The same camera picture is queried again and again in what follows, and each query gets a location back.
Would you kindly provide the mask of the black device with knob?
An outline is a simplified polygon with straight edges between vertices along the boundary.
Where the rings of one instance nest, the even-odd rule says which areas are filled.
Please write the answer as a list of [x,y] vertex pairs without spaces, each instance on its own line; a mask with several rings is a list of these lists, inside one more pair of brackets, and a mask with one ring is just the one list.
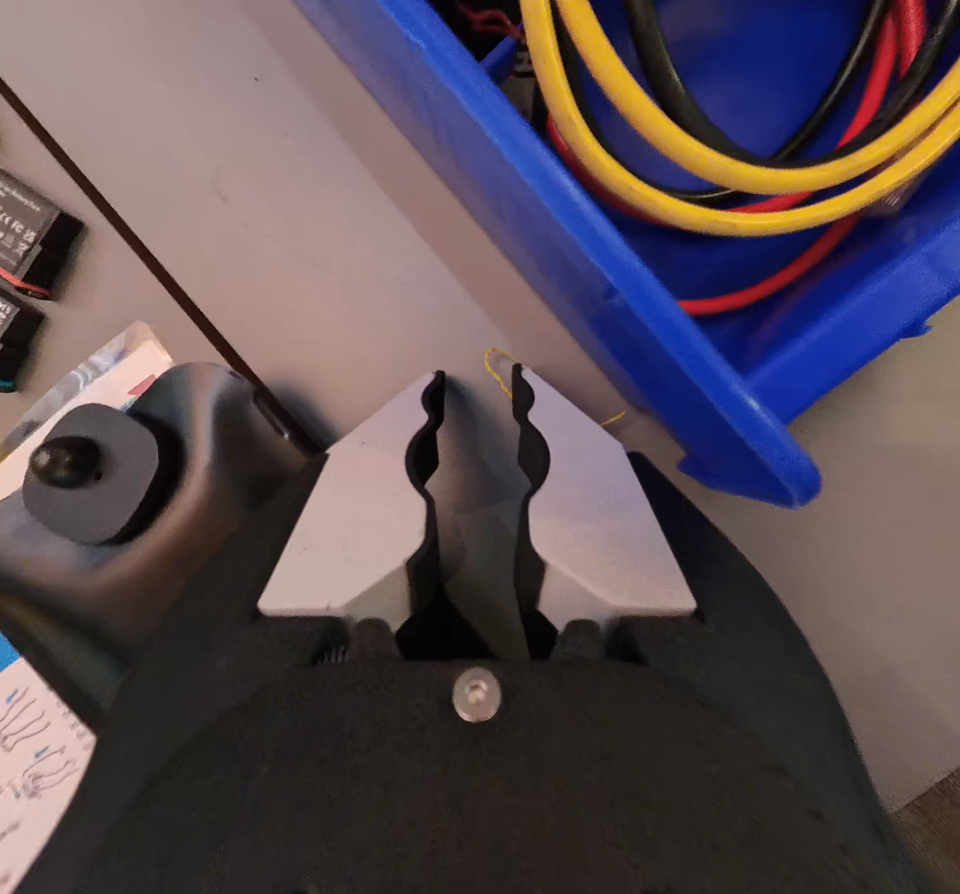
[[98,732],[188,581],[309,464],[259,388],[171,368],[58,414],[2,495],[2,634]]

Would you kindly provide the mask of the black battery pack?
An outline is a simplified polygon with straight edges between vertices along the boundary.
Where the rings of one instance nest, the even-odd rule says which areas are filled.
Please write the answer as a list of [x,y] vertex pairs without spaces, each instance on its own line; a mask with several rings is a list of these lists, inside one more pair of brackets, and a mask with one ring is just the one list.
[[44,313],[11,291],[1,290],[1,392],[16,393],[22,370],[45,321]]
[[20,294],[54,296],[86,227],[6,169],[1,169],[1,277]]

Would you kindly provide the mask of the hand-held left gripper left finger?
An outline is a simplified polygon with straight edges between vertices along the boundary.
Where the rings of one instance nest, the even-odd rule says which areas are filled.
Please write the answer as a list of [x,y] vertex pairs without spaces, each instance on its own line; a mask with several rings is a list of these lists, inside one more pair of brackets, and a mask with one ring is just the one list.
[[437,511],[446,375],[416,379],[333,444],[258,600],[272,617],[398,630],[442,590]]

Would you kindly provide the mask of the white instruction sheet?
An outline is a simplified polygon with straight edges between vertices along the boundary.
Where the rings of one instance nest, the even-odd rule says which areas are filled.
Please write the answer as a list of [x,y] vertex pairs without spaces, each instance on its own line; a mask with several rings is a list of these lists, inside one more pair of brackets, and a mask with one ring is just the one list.
[[1,638],[1,891],[13,893],[50,840],[96,738]]

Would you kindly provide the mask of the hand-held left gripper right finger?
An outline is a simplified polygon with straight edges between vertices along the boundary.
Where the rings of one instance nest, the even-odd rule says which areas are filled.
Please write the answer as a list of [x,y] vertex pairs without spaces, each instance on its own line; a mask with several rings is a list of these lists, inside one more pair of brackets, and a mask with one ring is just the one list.
[[627,619],[687,618],[697,602],[626,448],[529,366],[516,363],[511,409],[521,502],[513,586],[531,658],[593,624],[600,645]]

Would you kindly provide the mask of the blue plastic bin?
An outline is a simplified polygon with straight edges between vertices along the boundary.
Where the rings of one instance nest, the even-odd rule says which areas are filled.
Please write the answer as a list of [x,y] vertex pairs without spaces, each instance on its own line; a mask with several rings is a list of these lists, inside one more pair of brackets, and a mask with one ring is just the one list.
[[958,298],[958,149],[898,217],[868,218],[785,292],[684,319],[786,265],[814,232],[721,239],[608,217],[427,0],[293,0],[704,487],[800,507],[821,474],[789,425]]

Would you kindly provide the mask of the thin yellow thread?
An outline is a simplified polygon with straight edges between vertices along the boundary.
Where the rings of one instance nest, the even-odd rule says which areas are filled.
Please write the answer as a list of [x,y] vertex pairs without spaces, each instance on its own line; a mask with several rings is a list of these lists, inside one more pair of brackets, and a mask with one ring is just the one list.
[[486,373],[496,382],[499,389],[511,401],[514,399],[512,388],[512,372],[516,365],[522,365],[523,362],[514,354],[491,346],[485,349],[483,354],[483,366]]

